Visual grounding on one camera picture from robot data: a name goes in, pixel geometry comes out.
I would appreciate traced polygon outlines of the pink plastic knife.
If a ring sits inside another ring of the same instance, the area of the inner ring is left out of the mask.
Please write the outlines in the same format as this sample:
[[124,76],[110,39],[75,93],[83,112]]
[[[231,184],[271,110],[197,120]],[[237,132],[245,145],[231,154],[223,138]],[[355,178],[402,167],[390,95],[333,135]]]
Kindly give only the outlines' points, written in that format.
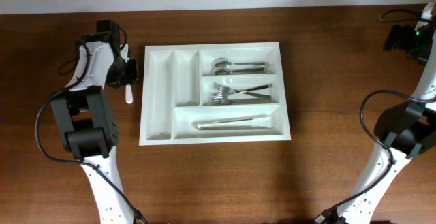
[[132,104],[134,102],[133,91],[130,84],[125,86],[125,102],[127,104]]

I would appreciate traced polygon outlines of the large metal spoon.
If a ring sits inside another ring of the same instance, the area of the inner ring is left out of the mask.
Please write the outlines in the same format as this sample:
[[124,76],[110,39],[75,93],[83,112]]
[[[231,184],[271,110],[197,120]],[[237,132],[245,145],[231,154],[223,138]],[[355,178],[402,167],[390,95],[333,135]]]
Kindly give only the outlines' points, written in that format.
[[216,67],[216,68],[212,68],[209,74],[211,76],[220,76],[220,75],[252,74],[252,73],[264,73],[264,72],[266,72],[265,67],[251,67],[245,69],[229,69],[227,67]]
[[231,65],[247,66],[247,67],[268,67],[268,62],[255,61],[255,62],[234,62],[225,57],[220,57],[212,61],[211,67],[230,67]]

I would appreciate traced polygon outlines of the metal tweezers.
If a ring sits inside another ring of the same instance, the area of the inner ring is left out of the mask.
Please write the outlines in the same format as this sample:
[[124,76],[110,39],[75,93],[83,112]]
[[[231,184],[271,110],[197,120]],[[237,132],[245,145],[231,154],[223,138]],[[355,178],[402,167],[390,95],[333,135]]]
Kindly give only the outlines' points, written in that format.
[[195,124],[198,130],[257,130],[272,129],[269,115],[226,118],[215,121],[200,121]]

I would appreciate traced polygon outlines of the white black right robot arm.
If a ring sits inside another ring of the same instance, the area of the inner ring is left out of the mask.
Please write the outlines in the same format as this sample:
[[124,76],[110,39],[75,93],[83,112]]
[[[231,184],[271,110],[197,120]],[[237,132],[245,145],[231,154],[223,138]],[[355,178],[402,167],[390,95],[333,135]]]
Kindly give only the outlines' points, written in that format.
[[397,44],[424,65],[418,85],[412,95],[387,92],[404,102],[385,110],[368,132],[374,148],[350,197],[325,209],[316,223],[371,223],[398,173],[414,157],[435,147],[435,24],[393,26],[384,47]]

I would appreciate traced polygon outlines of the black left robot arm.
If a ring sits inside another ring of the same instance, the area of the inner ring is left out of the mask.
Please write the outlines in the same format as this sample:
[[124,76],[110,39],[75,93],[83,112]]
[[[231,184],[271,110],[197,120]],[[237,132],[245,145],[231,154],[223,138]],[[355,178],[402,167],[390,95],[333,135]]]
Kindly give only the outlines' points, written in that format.
[[100,222],[136,223],[116,165],[119,126],[104,87],[124,86],[131,95],[137,63],[130,57],[124,30],[111,20],[98,21],[96,32],[83,35],[76,46],[72,79],[50,99],[61,143],[72,154],[70,163],[87,175]]

